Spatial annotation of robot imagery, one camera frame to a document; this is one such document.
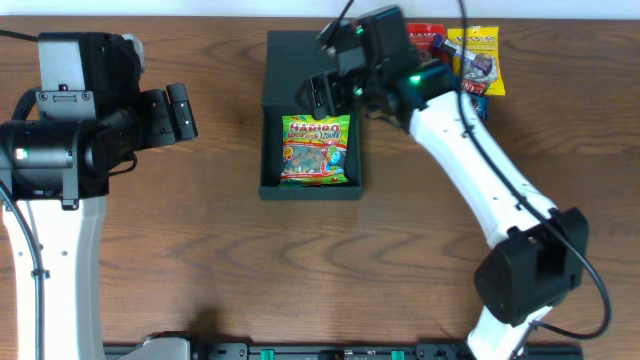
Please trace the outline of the dark green box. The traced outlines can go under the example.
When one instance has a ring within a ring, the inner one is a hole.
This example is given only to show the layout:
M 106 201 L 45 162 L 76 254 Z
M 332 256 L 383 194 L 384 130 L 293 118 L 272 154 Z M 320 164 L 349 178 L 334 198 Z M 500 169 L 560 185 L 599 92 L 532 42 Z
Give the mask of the dark green box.
M 335 68 L 315 31 L 270 31 L 262 92 L 263 130 L 258 193 L 263 200 L 357 200 L 362 195 L 361 118 L 351 115 L 345 164 L 346 183 L 322 186 L 280 185 L 284 115 L 309 115 L 312 102 L 305 82 Z

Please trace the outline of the Haribo gummy bag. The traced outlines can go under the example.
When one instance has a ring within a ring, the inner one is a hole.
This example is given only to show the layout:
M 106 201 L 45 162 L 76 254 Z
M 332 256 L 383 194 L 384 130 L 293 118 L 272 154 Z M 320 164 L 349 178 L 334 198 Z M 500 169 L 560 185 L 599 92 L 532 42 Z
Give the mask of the Haribo gummy bag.
M 311 115 L 282 117 L 281 186 L 324 186 L 346 183 L 345 163 L 351 117 Z

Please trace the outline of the red candy bag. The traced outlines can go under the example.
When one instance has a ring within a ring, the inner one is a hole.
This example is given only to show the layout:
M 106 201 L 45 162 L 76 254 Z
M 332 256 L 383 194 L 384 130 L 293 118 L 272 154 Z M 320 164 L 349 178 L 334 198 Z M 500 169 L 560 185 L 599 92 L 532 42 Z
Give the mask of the red candy bag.
M 411 43 L 416 47 L 422 62 L 428 62 L 433 59 L 440 59 L 443 62 L 448 60 L 446 54 L 443 54 L 434 43 L 434 37 L 440 35 L 445 37 L 447 34 L 446 27 L 442 24 L 409 22 L 406 25 L 407 32 Z

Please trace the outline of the blue Oreo pack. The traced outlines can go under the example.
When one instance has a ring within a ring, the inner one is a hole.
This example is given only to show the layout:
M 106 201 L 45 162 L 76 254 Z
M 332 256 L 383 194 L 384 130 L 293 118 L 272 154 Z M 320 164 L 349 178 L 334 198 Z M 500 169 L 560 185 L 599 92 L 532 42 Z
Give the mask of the blue Oreo pack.
M 483 121 L 488 120 L 488 98 L 486 96 L 470 94 L 476 115 Z

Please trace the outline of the yellow snack bag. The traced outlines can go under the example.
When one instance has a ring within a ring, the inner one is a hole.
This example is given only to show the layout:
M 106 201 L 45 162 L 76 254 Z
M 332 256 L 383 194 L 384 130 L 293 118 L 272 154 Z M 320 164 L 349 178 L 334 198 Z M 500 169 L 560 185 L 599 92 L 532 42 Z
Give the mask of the yellow snack bag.
M 462 71 L 463 90 L 482 96 L 504 96 L 499 61 L 499 27 L 471 26 L 447 30 L 447 39 L 457 47 L 452 60 L 455 73 Z

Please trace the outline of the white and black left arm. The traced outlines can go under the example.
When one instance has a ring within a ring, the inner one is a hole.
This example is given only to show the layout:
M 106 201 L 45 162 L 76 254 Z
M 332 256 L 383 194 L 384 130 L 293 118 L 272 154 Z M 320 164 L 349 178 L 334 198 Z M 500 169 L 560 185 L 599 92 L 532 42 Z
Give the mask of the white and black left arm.
M 133 35 L 43 32 L 41 83 L 1 126 L 1 213 L 14 261 L 18 355 L 105 359 L 99 259 L 112 178 L 140 151 L 194 140 L 186 87 L 142 90 Z

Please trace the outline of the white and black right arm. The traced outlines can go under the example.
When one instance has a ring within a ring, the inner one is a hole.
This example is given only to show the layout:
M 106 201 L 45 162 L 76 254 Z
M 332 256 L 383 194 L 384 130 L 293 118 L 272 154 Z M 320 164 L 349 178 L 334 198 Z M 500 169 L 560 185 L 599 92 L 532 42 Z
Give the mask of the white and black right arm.
M 467 338 L 478 359 L 519 359 L 530 333 L 581 282 L 588 225 L 559 210 L 514 166 L 451 67 L 422 61 L 396 6 L 339 17 L 317 37 L 335 67 L 306 81 L 314 117 L 378 101 L 438 162 L 474 214 L 489 254 L 474 274 L 483 302 Z

